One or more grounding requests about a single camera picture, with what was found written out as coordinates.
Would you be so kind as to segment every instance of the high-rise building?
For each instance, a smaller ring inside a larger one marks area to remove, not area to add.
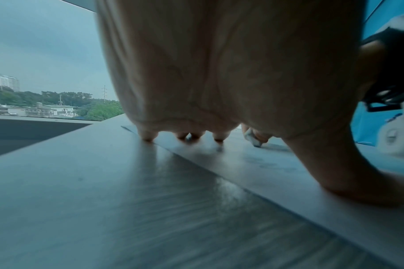
[[[0,74],[0,86],[11,88],[15,92],[20,91],[19,80],[14,77],[5,76],[5,75]]]

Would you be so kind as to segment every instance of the green foliage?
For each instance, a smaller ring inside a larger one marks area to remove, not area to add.
[[[82,92],[50,92],[43,91],[41,94],[33,92],[14,92],[7,87],[0,87],[0,104],[14,106],[34,107],[41,102],[45,105],[56,105],[60,101],[63,105],[79,107],[78,119],[90,121],[103,121],[114,116],[123,114],[122,107],[118,101],[93,99],[91,94]]]

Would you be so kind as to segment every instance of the skin crease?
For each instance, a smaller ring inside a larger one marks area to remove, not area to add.
[[[404,177],[354,145],[363,1],[98,0],[116,93],[140,137],[222,141],[240,123],[282,138],[320,185],[382,206],[404,204]]]

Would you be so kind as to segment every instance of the utility pole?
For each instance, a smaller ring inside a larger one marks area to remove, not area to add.
[[[103,102],[105,103],[106,102],[106,86],[104,85],[104,88],[103,88]]]

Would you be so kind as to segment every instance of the blue curtain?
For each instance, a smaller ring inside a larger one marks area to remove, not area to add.
[[[367,18],[378,6],[381,0],[368,0],[366,8]],[[404,14],[404,0],[385,0],[365,22],[363,38],[376,32],[392,17]],[[400,110],[368,113],[363,104],[359,104],[351,123],[354,140],[357,143],[375,146],[377,134],[387,119],[394,117]]]

